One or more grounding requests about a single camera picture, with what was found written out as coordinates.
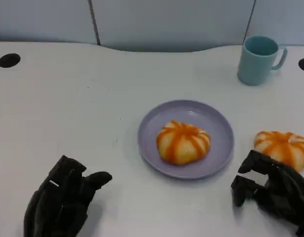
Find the lavender plate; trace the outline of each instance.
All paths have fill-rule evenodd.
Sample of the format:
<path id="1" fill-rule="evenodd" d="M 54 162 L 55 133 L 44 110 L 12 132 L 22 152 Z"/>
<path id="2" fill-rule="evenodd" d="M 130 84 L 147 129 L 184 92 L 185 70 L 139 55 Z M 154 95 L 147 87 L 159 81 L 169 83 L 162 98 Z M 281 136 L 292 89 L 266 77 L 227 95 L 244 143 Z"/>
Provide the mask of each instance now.
<path id="1" fill-rule="evenodd" d="M 184 166 L 164 162 L 157 150 L 156 136 L 171 120 L 203 128 L 211 136 L 210 151 L 205 159 Z M 152 109 L 142 120 L 138 132 L 142 158 L 158 171 L 180 179 L 198 179 L 222 169 L 232 158 L 234 137 L 229 122 L 209 105 L 190 100 L 167 102 Z"/>

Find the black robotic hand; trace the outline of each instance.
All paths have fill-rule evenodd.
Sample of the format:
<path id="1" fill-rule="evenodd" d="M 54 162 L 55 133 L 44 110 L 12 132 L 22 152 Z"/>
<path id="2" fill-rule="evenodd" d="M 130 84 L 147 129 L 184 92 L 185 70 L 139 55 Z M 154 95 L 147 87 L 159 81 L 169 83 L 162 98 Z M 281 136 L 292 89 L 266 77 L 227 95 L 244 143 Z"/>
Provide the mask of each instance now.
<path id="1" fill-rule="evenodd" d="M 62 156 L 32 196 L 24 219 L 24 237 L 75 237 L 87 219 L 95 192 L 111 181 L 107 172 L 87 177 L 78 161 Z"/>
<path id="2" fill-rule="evenodd" d="M 297 236 L 304 237 L 304 178 L 293 168 L 256 151 L 250 151 L 238 172 L 255 171 L 268 175 L 265 186 L 237 175 L 231 185 L 233 203 L 242 206 L 253 199 L 263 211 L 297 226 Z"/>

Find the pumpkin-shaped bun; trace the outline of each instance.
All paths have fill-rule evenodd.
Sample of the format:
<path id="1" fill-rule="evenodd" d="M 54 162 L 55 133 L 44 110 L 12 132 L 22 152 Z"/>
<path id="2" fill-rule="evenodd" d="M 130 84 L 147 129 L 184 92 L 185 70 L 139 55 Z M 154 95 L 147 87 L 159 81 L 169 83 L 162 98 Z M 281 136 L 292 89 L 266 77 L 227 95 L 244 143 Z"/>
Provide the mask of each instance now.
<path id="1" fill-rule="evenodd" d="M 156 144 L 163 160 L 184 165 L 206 156 L 210 148 L 210 136 L 191 124 L 171 121 L 159 132 Z"/>
<path id="2" fill-rule="evenodd" d="M 304 138 L 292 132 L 259 132 L 254 150 L 300 171 L 304 167 Z"/>

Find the white wall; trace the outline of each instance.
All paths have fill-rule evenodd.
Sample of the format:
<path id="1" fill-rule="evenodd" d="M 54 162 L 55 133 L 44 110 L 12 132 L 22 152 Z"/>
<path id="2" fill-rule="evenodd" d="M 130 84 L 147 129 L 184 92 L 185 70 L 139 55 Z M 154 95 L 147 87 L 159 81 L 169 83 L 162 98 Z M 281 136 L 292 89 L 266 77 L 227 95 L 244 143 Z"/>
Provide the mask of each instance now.
<path id="1" fill-rule="evenodd" d="M 304 45 L 304 0 L 257 0 L 248 36 Z"/>
<path id="2" fill-rule="evenodd" d="M 96 43 L 87 0 L 0 0 L 0 40 Z"/>
<path id="3" fill-rule="evenodd" d="M 253 0 L 93 0 L 101 44 L 194 51 L 241 44 Z"/>

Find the light blue mug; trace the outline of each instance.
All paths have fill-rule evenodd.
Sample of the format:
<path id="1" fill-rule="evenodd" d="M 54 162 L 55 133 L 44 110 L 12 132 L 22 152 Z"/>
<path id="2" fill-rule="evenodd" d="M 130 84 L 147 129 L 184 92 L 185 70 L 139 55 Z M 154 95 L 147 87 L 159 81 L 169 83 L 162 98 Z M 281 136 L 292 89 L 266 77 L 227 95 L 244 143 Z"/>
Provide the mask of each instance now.
<path id="1" fill-rule="evenodd" d="M 284 49 L 284 53 L 279 63 L 273 66 L 280 48 Z M 271 70 L 278 70 L 283 66 L 287 54 L 285 45 L 278 45 L 266 36 L 253 36 L 246 39 L 237 73 L 240 81 L 247 85 L 264 83 Z"/>

